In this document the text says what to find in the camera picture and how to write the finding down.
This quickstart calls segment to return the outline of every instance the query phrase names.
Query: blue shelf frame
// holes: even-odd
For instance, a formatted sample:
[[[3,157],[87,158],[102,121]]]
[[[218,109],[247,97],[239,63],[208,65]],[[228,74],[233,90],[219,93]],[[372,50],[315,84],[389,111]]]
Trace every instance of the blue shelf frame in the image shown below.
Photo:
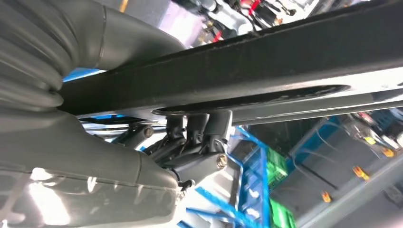
[[[223,213],[212,213],[199,209],[187,208],[187,212],[218,219],[225,222],[232,222],[234,227],[245,228],[269,228],[270,227],[270,204],[269,204],[269,178],[267,176],[267,151],[268,146],[255,136],[236,127],[242,136],[242,140],[254,142],[257,147],[244,160],[240,161],[231,154],[228,157],[240,167],[240,178],[238,184],[238,198],[235,207],[220,198],[214,196],[204,188],[198,187],[196,191],[205,199],[218,206]],[[247,197],[249,191],[257,192],[257,197]],[[252,217],[247,213],[248,209],[254,210],[259,216]],[[190,228],[188,224],[181,221],[178,224],[182,228]]]

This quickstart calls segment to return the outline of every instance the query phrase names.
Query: bolt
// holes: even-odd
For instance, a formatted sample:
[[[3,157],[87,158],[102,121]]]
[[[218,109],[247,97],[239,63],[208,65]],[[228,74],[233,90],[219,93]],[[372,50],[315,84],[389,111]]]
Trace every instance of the bolt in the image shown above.
[[[152,128],[147,127],[146,129],[144,129],[144,136],[146,138],[150,138],[153,134],[154,134],[154,130]]]

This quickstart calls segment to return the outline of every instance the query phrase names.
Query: green crate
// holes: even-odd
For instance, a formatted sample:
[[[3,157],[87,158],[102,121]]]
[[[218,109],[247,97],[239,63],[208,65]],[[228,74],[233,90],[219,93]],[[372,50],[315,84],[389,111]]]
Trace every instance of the green crate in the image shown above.
[[[271,228],[297,228],[291,211],[272,199],[270,199],[270,215]]]
[[[272,188],[288,176],[286,159],[273,149],[267,153],[267,175],[269,177],[269,187]]]

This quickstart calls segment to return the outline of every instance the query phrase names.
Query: red wire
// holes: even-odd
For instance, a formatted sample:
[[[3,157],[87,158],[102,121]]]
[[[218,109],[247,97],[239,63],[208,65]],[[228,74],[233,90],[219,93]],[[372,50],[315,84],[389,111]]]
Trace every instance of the red wire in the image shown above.
[[[213,39],[213,43],[219,41],[221,36],[222,36],[222,32],[218,31],[217,34],[215,35],[214,39]]]
[[[252,5],[250,6],[250,9],[249,9],[249,15],[252,15],[253,11],[255,11],[256,7],[260,4],[260,2],[261,2],[261,0],[253,1]],[[218,31],[218,33],[215,35],[215,37],[213,39],[213,43],[219,41],[221,36],[222,36],[222,32]]]
[[[256,7],[260,4],[261,0],[255,0],[253,4],[250,6],[249,15],[252,15],[253,11],[255,11]]]

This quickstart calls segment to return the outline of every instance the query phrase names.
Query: orange clip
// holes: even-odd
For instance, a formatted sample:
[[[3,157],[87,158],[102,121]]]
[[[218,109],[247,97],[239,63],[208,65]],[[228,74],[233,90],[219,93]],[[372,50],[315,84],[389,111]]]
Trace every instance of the orange clip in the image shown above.
[[[332,198],[330,197],[330,194],[327,191],[322,192],[322,199],[323,199],[323,202],[325,202],[325,203],[332,202]]]
[[[383,149],[382,153],[388,158],[392,158],[394,156],[394,152],[391,149]]]
[[[369,180],[368,174],[366,174],[360,167],[354,166],[353,172],[356,174],[357,177],[364,179],[365,181]]]

